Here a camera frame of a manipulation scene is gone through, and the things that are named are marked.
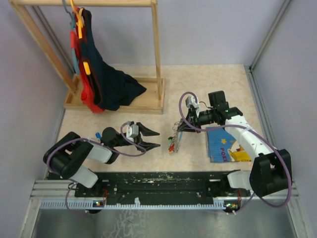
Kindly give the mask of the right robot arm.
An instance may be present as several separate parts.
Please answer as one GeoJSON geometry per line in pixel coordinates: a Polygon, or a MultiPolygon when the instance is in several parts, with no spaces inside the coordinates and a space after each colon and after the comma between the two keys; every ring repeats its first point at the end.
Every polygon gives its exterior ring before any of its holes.
{"type": "Polygon", "coordinates": [[[233,171],[227,174],[221,184],[222,192],[233,196],[239,188],[253,191],[264,197],[286,189],[291,195],[292,171],[291,158],[287,150],[278,150],[260,136],[245,119],[237,107],[230,107],[223,91],[208,94],[211,108],[201,111],[198,97],[185,92],[179,102],[185,102],[187,115],[181,115],[179,131],[189,129],[205,131],[204,125],[216,123],[215,129],[223,129],[236,139],[249,155],[253,165],[249,171],[233,171]]]}

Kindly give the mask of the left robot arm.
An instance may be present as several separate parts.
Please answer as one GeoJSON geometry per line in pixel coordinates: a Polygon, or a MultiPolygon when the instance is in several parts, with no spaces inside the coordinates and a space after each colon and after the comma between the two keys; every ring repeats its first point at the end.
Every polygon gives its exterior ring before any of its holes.
{"type": "Polygon", "coordinates": [[[98,181],[96,173],[83,165],[86,159],[112,164],[119,155],[140,157],[160,147],[159,144],[145,142],[142,137],[159,135],[142,123],[133,121],[124,123],[120,131],[113,127],[105,128],[99,142],[71,131],[44,154],[43,162],[51,173],[83,185],[87,193],[96,197],[102,193],[103,184],[98,181]]]}

